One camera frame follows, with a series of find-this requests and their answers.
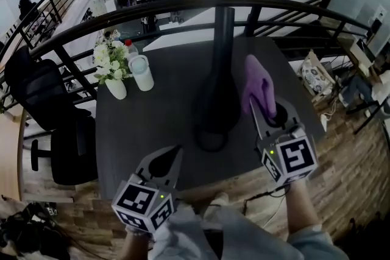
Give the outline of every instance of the chair backrest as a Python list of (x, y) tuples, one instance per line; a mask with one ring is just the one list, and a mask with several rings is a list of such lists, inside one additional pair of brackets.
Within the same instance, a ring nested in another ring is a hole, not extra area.
[(45, 130), (54, 130), (75, 116), (77, 110), (66, 91), (61, 73), (52, 60), (26, 61), (18, 50), (5, 66), (5, 81), (11, 95)]

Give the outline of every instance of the blue jeans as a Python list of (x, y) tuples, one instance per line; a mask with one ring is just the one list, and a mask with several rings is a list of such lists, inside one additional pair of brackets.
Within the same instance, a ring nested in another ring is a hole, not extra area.
[(341, 93), (348, 106), (352, 104), (353, 98), (355, 97), (357, 91), (363, 95), (364, 101), (374, 101), (371, 97), (372, 87), (368, 83), (366, 83), (360, 76), (354, 76), (351, 79), (347, 88)]

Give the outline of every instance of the black office chair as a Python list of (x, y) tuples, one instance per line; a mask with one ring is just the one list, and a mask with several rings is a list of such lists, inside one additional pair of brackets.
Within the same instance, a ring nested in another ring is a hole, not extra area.
[(53, 179), (76, 185), (98, 177), (95, 121), (87, 110), (76, 108), (52, 60), (34, 62), (27, 47), (17, 50), (7, 62), (5, 81), (11, 95), (47, 131), (52, 131), (51, 150), (39, 150), (32, 142), (31, 165), (38, 170), (38, 157), (50, 157)]

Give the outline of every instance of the chair seat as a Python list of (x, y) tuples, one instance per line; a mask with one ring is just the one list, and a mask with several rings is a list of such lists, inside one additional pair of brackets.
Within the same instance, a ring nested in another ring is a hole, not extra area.
[[(83, 132), (77, 131), (82, 124)], [(95, 120), (78, 118), (54, 130), (51, 136), (51, 167), (57, 184), (77, 185), (98, 178)]]

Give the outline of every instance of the white vase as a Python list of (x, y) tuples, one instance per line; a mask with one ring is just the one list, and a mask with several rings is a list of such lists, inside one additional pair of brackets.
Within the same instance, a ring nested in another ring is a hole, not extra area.
[(118, 100), (123, 100), (127, 96), (126, 87), (122, 80), (106, 79), (105, 84), (112, 95)]

